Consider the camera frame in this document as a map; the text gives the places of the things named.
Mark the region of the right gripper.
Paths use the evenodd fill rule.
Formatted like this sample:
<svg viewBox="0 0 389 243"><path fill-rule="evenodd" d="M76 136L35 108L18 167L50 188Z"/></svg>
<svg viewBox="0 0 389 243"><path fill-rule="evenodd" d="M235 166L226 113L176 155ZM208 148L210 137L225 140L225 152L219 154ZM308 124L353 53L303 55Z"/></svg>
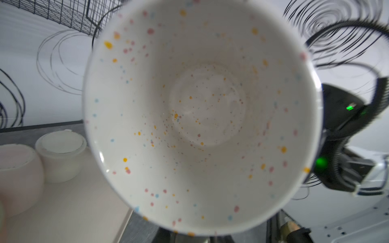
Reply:
<svg viewBox="0 0 389 243"><path fill-rule="evenodd" d="M389 105L389 84L376 83L370 104L356 95L322 84L324 98L323 135L313 166L314 174L329 189L354 192L360 196L382 195L381 186L362 187L362 182L378 163L346 147L352 136L369 126Z"/></svg>

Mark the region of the cream speckled mug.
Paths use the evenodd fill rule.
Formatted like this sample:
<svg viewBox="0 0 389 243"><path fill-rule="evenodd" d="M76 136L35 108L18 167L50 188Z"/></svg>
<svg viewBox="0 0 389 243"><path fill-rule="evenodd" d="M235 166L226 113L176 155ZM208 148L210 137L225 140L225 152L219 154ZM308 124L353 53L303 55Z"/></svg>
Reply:
<svg viewBox="0 0 389 243"><path fill-rule="evenodd" d="M93 46L85 130L136 213L189 236L254 228L307 178L321 82L270 1L129 1Z"/></svg>

